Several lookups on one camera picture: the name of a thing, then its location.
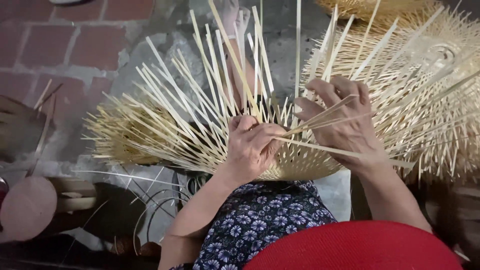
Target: blue floral fabric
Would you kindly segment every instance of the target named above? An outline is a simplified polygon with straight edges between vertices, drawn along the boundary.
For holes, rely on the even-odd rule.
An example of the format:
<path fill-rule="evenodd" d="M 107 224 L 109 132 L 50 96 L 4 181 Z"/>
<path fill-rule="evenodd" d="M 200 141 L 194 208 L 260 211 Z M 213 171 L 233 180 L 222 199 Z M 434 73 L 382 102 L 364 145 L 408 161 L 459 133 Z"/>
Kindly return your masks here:
<path fill-rule="evenodd" d="M 172 270 L 239 270 L 281 237 L 332 222 L 312 181 L 245 184 L 218 211 L 195 263 Z"/>

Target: red woven hat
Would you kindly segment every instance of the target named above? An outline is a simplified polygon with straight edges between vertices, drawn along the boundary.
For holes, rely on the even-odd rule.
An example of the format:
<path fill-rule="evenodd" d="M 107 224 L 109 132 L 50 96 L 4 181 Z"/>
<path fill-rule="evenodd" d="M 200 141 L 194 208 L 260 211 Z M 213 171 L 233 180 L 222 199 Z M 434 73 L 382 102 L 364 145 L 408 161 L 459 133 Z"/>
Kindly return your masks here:
<path fill-rule="evenodd" d="M 284 237 L 255 256 L 253 269 L 461 270 L 434 235 L 390 221 L 332 223 Z"/>

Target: woman's left hand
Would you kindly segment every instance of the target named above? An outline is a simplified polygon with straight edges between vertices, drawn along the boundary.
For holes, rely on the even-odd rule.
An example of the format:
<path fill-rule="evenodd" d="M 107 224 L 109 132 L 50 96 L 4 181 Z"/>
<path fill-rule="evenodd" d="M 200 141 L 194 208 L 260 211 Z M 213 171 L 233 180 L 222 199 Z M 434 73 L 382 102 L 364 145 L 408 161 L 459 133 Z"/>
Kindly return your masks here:
<path fill-rule="evenodd" d="M 227 160 L 219 171 L 236 187 L 255 180 L 274 161 L 283 142 L 274 140 L 286 131 L 278 124 L 258 123 L 250 115 L 235 116 L 228 124 Z"/>

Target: woman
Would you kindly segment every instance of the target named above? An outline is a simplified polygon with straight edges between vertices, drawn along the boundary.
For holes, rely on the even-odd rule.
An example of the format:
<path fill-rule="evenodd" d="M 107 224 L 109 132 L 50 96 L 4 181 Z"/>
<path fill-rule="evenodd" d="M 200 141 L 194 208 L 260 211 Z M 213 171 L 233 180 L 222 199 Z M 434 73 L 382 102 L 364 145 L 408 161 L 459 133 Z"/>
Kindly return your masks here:
<path fill-rule="evenodd" d="M 223 5 L 222 23 L 230 35 L 228 25 L 233 25 L 237 18 L 234 15 L 238 14 L 238 2 L 224 0 Z M 239 105 L 242 87 L 230 61 L 229 66 Z M 254 75 L 249 73 L 252 70 L 247 65 L 248 83 L 253 86 Z M 307 88 L 318 94 L 327 107 L 350 94 L 359 95 L 332 117 L 367 116 L 314 130 L 317 142 L 369 155 L 368 160 L 360 160 L 332 154 L 361 178 L 375 220 L 397 221 L 431 232 L 375 135 L 368 116 L 371 108 L 367 86 L 334 77 L 330 83 L 315 79 Z M 295 103 L 303 109 L 297 114 L 303 121 L 325 110 L 306 98 L 298 98 Z M 282 142 L 275 140 L 285 132 L 281 126 L 258 123 L 252 116 L 236 116 L 228 127 L 227 160 L 178 213 L 166 232 L 159 270 L 241 269 L 259 251 L 286 235 L 336 222 L 311 181 L 252 182 L 269 167 L 281 147 Z"/>

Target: concrete floor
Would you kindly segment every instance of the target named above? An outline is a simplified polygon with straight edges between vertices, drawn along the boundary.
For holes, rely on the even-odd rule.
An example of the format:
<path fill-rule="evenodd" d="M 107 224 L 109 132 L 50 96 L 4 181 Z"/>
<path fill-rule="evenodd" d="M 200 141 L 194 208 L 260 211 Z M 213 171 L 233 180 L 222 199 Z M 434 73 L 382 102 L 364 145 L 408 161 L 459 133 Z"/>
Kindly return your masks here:
<path fill-rule="evenodd" d="M 251 8 L 253 5 L 259 5 L 259 0 L 240 0 L 240 5 Z M 204 31 L 204 24 L 211 25 L 213 16 L 206 0 L 156 0 L 155 10 L 144 27 L 131 29 L 130 36 L 133 37 L 132 50 L 123 60 L 123 67 L 118 71 L 118 75 L 113 81 L 110 93 L 113 96 L 121 96 L 122 93 L 132 93 L 135 90 L 132 81 L 141 83 L 142 79 L 135 70 L 143 62 L 146 64 L 156 62 L 151 49 L 145 42 L 145 37 L 150 36 L 156 45 L 160 55 L 167 62 L 169 70 L 175 70 L 169 59 L 173 53 L 180 49 L 188 61 L 188 65 L 197 83 L 207 89 L 207 80 L 203 73 L 203 65 L 200 59 L 200 53 L 196 49 L 192 34 L 193 26 L 189 11 L 193 9 L 200 27 Z M 302 35 L 301 35 L 301 63 L 310 57 L 311 49 L 314 46 L 312 38 L 319 39 L 322 32 L 328 27 L 330 19 L 323 13 L 321 8 L 313 1 L 304 1 L 302 7 Z M 250 21 L 247 32 L 252 32 L 253 18 Z M 279 98 L 289 97 L 293 93 L 295 84 L 295 44 L 296 44 L 296 0 L 264 0 L 264 38 L 267 44 L 267 53 L 269 56 L 270 68 L 274 80 L 276 94 Z M 252 54 L 247 49 L 247 55 L 252 59 Z M 178 76 L 177 84 L 185 89 L 186 93 L 191 93 L 185 83 Z M 102 218 L 102 213 L 95 216 L 97 220 L 91 222 L 103 223 L 105 228 L 116 228 L 119 223 L 127 223 L 126 229 L 115 229 L 117 235 L 132 233 L 132 227 L 136 225 L 139 215 L 146 209 L 144 218 L 138 226 L 137 232 L 141 243 L 147 241 L 158 242 L 166 227 L 170 224 L 172 218 L 161 210 L 156 209 L 156 202 L 161 198 L 171 196 L 171 192 L 158 194 L 162 189 L 169 188 L 165 184 L 153 184 L 150 181 L 133 180 L 129 177 L 118 177 L 112 175 L 96 173 L 74 173 L 72 171 L 103 171 L 123 173 L 138 177 L 155 178 L 162 170 L 160 167 L 140 167 L 132 166 L 124 171 L 120 166 L 109 167 L 93 160 L 89 157 L 90 150 L 87 147 L 92 145 L 89 142 L 78 139 L 81 133 L 85 132 L 82 128 L 82 120 L 76 120 L 58 127 L 53 136 L 49 139 L 42 159 L 39 162 L 36 175 L 45 176 L 76 176 L 93 183 L 109 183 L 121 187 L 122 193 L 118 198 L 125 207 L 129 207 L 130 202 L 137 196 L 141 200 L 135 203 L 140 206 L 134 213 L 125 208 L 116 208 L 116 212 L 111 212 L 107 220 Z M 9 166 L 12 170 L 22 167 L 22 160 L 27 160 L 28 155 Z M 158 180 L 170 182 L 173 172 L 168 169 L 161 171 Z M 11 172 L 2 175 L 14 184 L 15 179 L 22 177 L 23 172 Z M 329 180 L 318 181 L 319 191 L 324 198 L 325 204 L 334 210 L 334 216 L 339 220 L 348 220 L 350 215 L 349 198 L 349 172 L 341 172 L 337 176 L 330 177 Z M 170 203 L 164 205 L 165 209 L 174 214 L 174 208 Z M 70 232 L 83 244 L 93 250 L 100 250 L 108 247 L 109 244 L 99 240 L 97 237 L 84 230 L 76 229 Z"/>

